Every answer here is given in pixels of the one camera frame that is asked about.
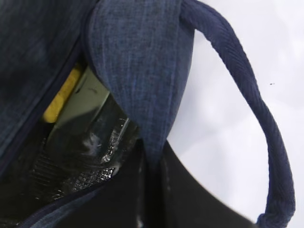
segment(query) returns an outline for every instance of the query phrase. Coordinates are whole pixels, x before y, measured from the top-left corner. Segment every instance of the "textured black material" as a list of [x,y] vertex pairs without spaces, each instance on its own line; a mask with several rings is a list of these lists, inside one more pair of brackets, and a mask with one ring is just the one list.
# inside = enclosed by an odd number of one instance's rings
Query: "textured black material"
[[[88,224],[90,228],[256,227],[201,187],[183,167],[168,143],[163,150],[161,173],[154,176],[158,180],[145,178],[149,170],[144,168],[143,158],[143,145],[138,142],[121,172],[107,182],[98,196],[57,227],[82,228]],[[150,183],[154,185],[154,193],[147,191]],[[153,209],[146,210],[144,205],[149,200],[157,203]]]

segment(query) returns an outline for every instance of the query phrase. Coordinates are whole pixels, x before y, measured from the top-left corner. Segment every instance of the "white surface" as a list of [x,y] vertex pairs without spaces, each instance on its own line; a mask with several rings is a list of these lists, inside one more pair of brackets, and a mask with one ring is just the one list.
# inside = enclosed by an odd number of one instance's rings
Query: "white surface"
[[[281,130],[304,216],[304,1],[205,0],[232,25]],[[169,142],[194,177],[256,221],[268,191],[263,132],[210,43],[196,33],[191,72]]]

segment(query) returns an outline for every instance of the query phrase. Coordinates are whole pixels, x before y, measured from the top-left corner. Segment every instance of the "bag strap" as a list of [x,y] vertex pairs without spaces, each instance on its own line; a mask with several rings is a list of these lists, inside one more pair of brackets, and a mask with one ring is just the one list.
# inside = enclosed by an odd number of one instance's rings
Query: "bag strap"
[[295,211],[295,190],[286,149],[268,107],[259,92],[249,60],[229,23],[213,8],[196,0],[183,0],[180,17],[201,31],[217,51],[266,136],[269,190],[261,228],[284,228]]

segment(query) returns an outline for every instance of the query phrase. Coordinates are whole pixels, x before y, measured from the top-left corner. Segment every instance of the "denim fabric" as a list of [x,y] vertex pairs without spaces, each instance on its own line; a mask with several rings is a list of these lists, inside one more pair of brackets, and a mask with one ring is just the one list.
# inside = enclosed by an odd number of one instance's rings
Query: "denim fabric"
[[180,20],[181,0],[103,0],[87,33],[97,76],[141,129],[151,167],[179,108],[194,28]]
[[94,4],[0,0],[0,158],[65,65]]

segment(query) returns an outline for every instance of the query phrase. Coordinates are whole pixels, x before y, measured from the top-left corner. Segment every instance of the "zipper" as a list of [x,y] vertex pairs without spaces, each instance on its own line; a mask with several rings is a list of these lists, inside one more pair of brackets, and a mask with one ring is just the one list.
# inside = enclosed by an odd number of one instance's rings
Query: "zipper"
[[63,198],[57,199],[53,203],[50,203],[50,204],[44,206],[43,208],[39,209],[34,214],[32,214],[31,216],[29,216],[25,221],[23,221],[20,225],[18,225],[17,228],[30,228],[30,227],[32,227],[40,219],[42,219],[46,215],[54,212],[56,209],[59,209],[60,207],[62,207],[64,205],[72,202],[73,200],[76,200],[76,199],[79,199],[81,197],[84,197],[84,196],[92,193],[93,191],[99,191],[99,190],[101,190],[101,188],[103,187],[103,185],[106,182],[107,181],[105,181],[103,183],[100,183],[100,184],[97,184],[97,185],[95,185],[95,186],[93,186],[93,187],[91,187],[89,189],[85,189],[85,190],[82,190],[82,191],[79,191],[79,192],[75,192],[75,193],[72,193],[72,194],[70,194],[68,196],[65,196]]
[[42,117],[44,111],[47,109],[57,92],[60,90],[61,86],[63,85],[71,70],[73,69],[75,63],[77,62],[81,54],[81,50],[82,49],[80,40],[77,39],[69,57],[63,64],[63,67],[58,73],[56,79],[54,80],[50,88],[47,90],[47,92],[44,94],[37,106],[34,108],[33,112],[29,115],[29,118],[25,121],[21,129],[15,135],[11,144],[6,149],[2,159],[0,159],[0,177],[3,176],[5,170],[15,158],[20,146],[25,141],[27,135],[29,134],[31,129],[33,129],[37,121]]

